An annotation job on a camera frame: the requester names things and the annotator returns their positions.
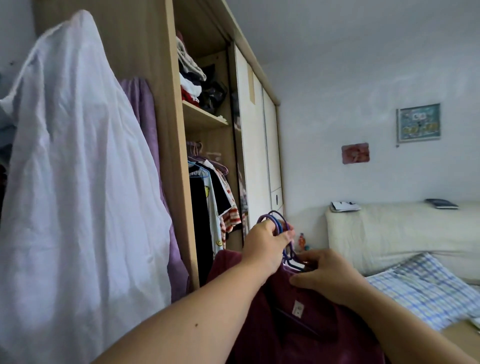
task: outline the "blue and white plaid fabric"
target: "blue and white plaid fabric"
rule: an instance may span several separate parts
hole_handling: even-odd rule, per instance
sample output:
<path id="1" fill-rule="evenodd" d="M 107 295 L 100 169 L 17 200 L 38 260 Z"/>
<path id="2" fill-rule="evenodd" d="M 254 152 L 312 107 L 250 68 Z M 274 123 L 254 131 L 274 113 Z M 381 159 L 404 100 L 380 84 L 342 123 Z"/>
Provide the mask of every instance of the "blue and white plaid fabric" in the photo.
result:
<path id="1" fill-rule="evenodd" d="M 430 254 L 417 255 L 367 280 L 435 330 L 480 310 L 480 293 Z"/>

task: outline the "ceiling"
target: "ceiling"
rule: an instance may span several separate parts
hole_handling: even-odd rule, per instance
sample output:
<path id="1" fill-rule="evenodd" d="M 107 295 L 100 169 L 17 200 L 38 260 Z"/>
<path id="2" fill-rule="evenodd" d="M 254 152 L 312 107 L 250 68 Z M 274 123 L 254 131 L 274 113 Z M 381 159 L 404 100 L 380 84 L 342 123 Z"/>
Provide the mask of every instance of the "ceiling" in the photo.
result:
<path id="1" fill-rule="evenodd" d="M 478 0 L 227 0 L 261 64 L 375 32 L 396 32 Z"/>

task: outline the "hand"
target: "hand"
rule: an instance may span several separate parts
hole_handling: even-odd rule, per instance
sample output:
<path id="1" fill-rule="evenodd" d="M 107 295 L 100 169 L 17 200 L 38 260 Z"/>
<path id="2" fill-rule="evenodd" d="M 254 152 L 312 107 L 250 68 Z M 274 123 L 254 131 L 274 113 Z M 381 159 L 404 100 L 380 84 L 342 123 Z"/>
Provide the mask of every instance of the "hand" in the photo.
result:
<path id="1" fill-rule="evenodd" d="M 273 236 L 275 224 L 267 219 L 256 224 L 245 237 L 242 262 L 260 269 L 264 281 L 274 274 L 282 264 L 282 252 L 295 237 L 293 227 L 278 236 Z"/>
<path id="2" fill-rule="evenodd" d="M 301 261 L 318 263 L 318 269 L 290 278 L 299 288 L 315 290 L 327 299 L 352 308 L 371 286 L 368 281 L 339 253 L 331 250 L 309 250 L 298 254 Z"/>

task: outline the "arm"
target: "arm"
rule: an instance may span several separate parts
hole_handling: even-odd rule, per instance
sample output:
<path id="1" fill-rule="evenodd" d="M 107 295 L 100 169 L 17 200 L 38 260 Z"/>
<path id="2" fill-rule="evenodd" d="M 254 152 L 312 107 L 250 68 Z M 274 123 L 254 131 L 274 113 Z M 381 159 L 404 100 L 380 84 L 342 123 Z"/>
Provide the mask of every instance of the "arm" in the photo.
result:
<path id="1" fill-rule="evenodd" d="M 224 363 L 254 296 L 295 236 L 273 237 L 274 229 L 269 220 L 257 224 L 245 239 L 241 263 L 141 323 L 94 363 Z"/>
<path id="2" fill-rule="evenodd" d="M 291 284 L 315 290 L 355 311 L 372 329 L 392 363 L 476 363 L 439 332 L 371 286 L 340 254 L 317 250 L 299 258 L 318 262 L 318 269 L 293 276 Z"/>

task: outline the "wardrobe shelf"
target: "wardrobe shelf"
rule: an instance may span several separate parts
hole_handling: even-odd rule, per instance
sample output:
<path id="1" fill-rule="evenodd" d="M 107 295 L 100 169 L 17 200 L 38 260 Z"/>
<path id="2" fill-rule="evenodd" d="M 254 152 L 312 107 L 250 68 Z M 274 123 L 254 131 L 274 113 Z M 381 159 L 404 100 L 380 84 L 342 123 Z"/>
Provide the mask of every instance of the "wardrobe shelf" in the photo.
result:
<path id="1" fill-rule="evenodd" d="M 199 132 L 203 130 L 212 130 L 228 126 L 228 122 L 220 120 L 217 116 L 190 104 L 183 100 L 183 121 L 185 123 L 185 132 Z"/>

